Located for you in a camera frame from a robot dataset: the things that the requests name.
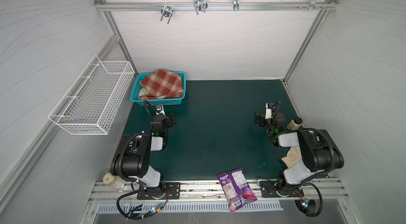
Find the red plaid skirt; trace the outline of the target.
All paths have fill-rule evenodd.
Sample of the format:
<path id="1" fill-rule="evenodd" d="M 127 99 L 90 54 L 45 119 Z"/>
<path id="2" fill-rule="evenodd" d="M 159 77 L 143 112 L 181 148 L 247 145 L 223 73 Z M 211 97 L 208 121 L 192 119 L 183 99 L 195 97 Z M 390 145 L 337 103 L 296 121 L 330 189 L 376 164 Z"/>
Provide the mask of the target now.
<path id="1" fill-rule="evenodd" d="M 140 100 L 179 98 L 184 93 L 181 77 L 163 69 L 146 76 L 140 81 L 140 85 L 149 93 Z"/>

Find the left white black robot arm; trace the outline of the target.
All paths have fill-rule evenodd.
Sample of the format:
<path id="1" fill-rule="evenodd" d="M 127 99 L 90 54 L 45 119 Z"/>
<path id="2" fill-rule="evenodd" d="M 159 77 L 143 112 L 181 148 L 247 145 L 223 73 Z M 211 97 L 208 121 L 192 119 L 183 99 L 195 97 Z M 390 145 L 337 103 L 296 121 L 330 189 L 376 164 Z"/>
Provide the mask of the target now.
<path id="1" fill-rule="evenodd" d="M 168 129 L 176 125 L 174 115 L 167 116 L 162 105 L 155 107 L 150 133 L 124 135 L 121 149 L 112 161 L 110 172 L 127 182 L 135 182 L 145 192 L 158 197 L 165 192 L 165 180 L 150 165 L 152 152 L 162 151 L 168 144 Z"/>

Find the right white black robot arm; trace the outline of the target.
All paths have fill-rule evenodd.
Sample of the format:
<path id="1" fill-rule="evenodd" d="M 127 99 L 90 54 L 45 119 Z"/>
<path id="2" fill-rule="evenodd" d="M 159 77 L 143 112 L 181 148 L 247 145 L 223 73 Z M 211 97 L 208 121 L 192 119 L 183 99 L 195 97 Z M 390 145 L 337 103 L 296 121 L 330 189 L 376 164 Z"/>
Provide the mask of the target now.
<path id="1" fill-rule="evenodd" d="M 275 107 L 267 108 L 265 114 L 254 114 L 254 122 L 266 128 L 265 136 L 276 147 L 297 148 L 300 160 L 287 167 L 273 186 L 286 196 L 297 187 L 311 180 L 344 167 L 344 157 L 326 130 L 301 128 L 301 118 L 293 120 L 296 128 L 282 128 L 283 114 Z"/>

